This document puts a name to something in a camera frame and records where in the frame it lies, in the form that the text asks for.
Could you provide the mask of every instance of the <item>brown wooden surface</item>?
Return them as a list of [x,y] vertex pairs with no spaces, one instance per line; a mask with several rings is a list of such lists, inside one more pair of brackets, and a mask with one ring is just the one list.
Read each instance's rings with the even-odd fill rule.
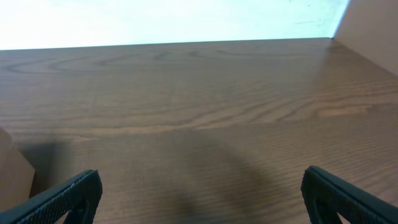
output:
[[308,223],[309,165],[397,204],[398,80],[330,39],[2,51],[0,65],[1,126],[37,169],[32,193],[98,169],[96,223]]

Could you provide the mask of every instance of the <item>cardboard box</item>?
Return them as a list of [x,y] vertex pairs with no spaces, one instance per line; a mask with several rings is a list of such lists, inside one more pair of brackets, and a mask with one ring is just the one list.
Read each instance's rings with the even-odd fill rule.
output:
[[351,0],[335,40],[398,75],[398,1]]
[[0,128],[0,212],[29,199],[34,168]]

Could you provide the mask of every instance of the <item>wooden table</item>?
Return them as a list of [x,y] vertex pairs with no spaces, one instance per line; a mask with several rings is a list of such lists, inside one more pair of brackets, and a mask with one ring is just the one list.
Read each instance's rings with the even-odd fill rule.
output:
[[0,52],[32,195],[98,169],[95,223],[308,223],[318,165],[398,205],[398,79],[330,39]]

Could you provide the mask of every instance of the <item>black plastic part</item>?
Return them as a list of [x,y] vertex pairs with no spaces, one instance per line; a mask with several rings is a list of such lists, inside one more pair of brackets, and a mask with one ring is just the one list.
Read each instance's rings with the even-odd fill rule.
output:
[[98,171],[86,170],[62,185],[0,213],[0,223],[51,224],[69,212],[64,223],[91,224],[101,195],[102,184]]
[[304,173],[301,186],[312,224],[398,223],[398,208],[317,167]]

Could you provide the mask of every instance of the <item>light background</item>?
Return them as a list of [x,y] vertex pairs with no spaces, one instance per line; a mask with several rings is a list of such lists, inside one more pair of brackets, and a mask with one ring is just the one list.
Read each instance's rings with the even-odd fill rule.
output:
[[348,1],[3,1],[0,49],[333,37]]

